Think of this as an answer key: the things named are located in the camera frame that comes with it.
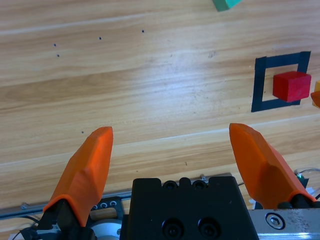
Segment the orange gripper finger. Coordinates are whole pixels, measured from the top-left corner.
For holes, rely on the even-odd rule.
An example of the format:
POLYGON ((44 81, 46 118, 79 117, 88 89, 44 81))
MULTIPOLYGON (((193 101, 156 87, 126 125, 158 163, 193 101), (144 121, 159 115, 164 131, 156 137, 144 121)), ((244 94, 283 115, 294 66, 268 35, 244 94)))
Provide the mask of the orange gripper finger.
POLYGON ((263 208, 317 207, 317 200, 260 132, 242 123, 231 123, 229 138, 248 194, 263 208))
POLYGON ((87 225, 102 199, 113 147, 113 129, 93 131, 68 161, 37 226, 41 240, 95 240, 87 225))
POLYGON ((310 94, 312 99, 312 105, 320 108, 320 91, 315 91, 310 94))

